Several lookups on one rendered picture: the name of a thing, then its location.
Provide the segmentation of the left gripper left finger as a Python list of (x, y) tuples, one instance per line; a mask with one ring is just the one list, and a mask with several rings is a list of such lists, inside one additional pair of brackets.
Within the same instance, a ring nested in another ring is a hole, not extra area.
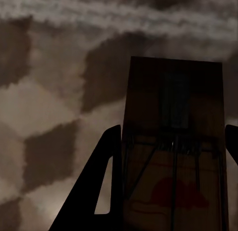
[[(94, 214), (112, 156), (110, 213)], [(120, 125), (103, 133), (49, 231), (124, 231)]]

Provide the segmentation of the mousetrap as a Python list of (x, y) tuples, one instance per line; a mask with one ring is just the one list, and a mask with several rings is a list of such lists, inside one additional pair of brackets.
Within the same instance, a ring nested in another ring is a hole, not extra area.
[(131, 56), (124, 231), (229, 231), (222, 63)]

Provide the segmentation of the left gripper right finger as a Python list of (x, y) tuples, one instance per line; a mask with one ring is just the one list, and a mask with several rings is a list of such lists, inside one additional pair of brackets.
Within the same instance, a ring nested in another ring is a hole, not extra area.
[(238, 164), (238, 127), (226, 125), (225, 128), (226, 149)]

